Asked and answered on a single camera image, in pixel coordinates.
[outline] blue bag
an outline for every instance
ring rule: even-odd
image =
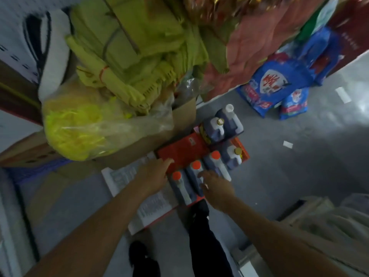
[[[307,111],[309,88],[297,89],[282,102],[280,120],[286,120]]]
[[[310,87],[314,71],[301,61],[288,58],[267,61],[252,79],[236,89],[262,117],[275,104],[281,102],[299,88]]]

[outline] leg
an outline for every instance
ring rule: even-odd
[[[209,208],[205,200],[194,208],[194,220],[189,230],[192,268],[196,277],[233,277],[231,266],[219,241],[210,230]]]
[[[148,256],[147,248],[139,241],[130,246],[130,263],[133,266],[133,277],[160,277],[157,261]]]

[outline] concrete floor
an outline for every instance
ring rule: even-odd
[[[239,138],[251,159],[230,174],[237,195],[245,203],[276,219],[302,196],[328,196],[338,205],[353,192],[369,192],[368,62],[369,54],[326,79],[323,87],[311,89],[308,112],[286,121],[278,120],[277,110],[262,119],[235,92],[198,110],[201,121],[228,103],[234,105],[245,128]],[[346,89],[352,102],[343,104],[335,92],[338,87]],[[293,143],[293,149],[284,147],[284,141]],[[42,178],[22,186],[26,205],[41,182]],[[69,186],[42,222],[33,227],[41,255],[110,198],[100,174]],[[242,248],[247,242],[231,219],[212,208],[210,225],[229,250]],[[189,238],[177,213],[136,237],[126,234],[104,276],[132,274],[128,247],[135,238],[150,245],[163,277],[193,276]]]

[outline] black pants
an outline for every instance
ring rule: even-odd
[[[196,216],[190,227],[192,268],[196,277],[233,277],[231,266],[206,217]],[[133,270],[133,277],[160,277],[157,261],[146,258]]]

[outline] person's right hand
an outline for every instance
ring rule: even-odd
[[[236,195],[232,183],[219,177],[214,171],[202,171],[198,177],[203,177],[204,183],[201,185],[206,200],[215,209],[226,213],[229,200]]]

